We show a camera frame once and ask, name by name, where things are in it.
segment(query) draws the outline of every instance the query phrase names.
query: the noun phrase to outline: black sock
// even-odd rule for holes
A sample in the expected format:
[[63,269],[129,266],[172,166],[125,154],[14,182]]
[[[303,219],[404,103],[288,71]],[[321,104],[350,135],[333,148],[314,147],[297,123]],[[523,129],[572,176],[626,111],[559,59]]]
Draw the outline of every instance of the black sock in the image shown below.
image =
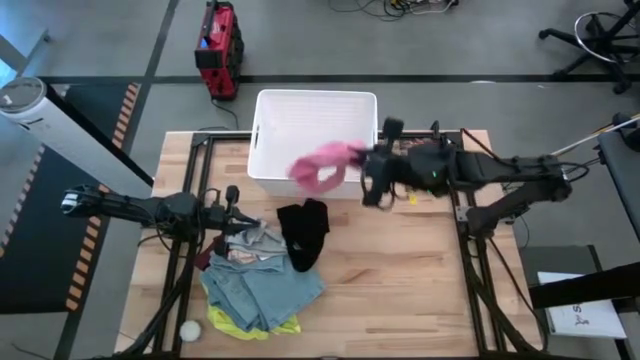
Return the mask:
[[299,272],[311,269],[322,251],[324,236],[329,232],[327,206],[307,199],[303,206],[279,208],[278,219],[293,268]]

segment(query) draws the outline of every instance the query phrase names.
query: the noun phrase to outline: small ball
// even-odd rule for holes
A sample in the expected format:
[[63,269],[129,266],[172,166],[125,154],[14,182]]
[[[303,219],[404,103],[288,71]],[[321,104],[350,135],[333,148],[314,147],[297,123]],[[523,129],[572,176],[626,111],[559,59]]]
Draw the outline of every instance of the small ball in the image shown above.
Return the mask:
[[200,328],[200,324],[194,320],[187,320],[180,326],[180,338],[182,338],[184,342],[194,342],[198,340],[201,333],[202,329]]

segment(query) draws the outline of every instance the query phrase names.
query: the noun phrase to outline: white laundry basket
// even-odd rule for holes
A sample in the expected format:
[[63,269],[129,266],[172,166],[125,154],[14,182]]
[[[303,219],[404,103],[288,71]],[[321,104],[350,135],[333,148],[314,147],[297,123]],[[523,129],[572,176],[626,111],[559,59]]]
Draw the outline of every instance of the white laundry basket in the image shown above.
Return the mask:
[[[376,96],[366,92],[262,90],[258,94],[249,150],[249,176],[273,196],[360,199],[360,171],[347,169],[345,182],[322,195],[302,190],[287,177],[293,163],[331,141],[378,138]],[[334,170],[320,173],[326,178]]]

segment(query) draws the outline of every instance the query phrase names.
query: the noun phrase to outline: wooden table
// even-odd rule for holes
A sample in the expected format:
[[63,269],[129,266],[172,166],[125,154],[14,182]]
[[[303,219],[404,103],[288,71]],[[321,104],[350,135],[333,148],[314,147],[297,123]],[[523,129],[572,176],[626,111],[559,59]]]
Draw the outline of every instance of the wooden table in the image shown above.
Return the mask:
[[[474,131],[474,135],[489,145],[486,131]],[[167,133],[154,196],[181,190],[191,136]],[[479,149],[471,141],[465,144],[468,149]],[[303,199],[270,198],[247,176],[248,152],[248,142],[217,142],[208,187],[237,185],[240,209],[277,225],[276,209]],[[497,184],[476,194],[479,205],[501,196]],[[196,270],[187,319],[197,320],[203,326],[203,335],[199,341],[183,345],[182,357],[477,355],[450,199],[421,194],[416,205],[398,201],[390,213],[364,208],[359,201],[326,203],[331,232],[316,267],[327,290],[298,314],[302,333],[273,335],[267,341],[241,341],[221,333],[206,318],[207,298]],[[207,238],[216,233],[209,231]],[[151,234],[145,231],[143,236]],[[526,289],[511,227],[499,225],[494,240],[520,287]],[[488,256],[501,308],[524,337],[539,348],[535,319],[518,297],[495,251],[489,248]],[[159,242],[148,241],[140,247],[116,351],[131,344],[129,337],[136,337],[158,309],[167,258]],[[491,334],[486,309],[481,307],[486,332]],[[172,331],[170,319],[167,349]],[[491,339],[488,344],[490,349],[495,348]]]

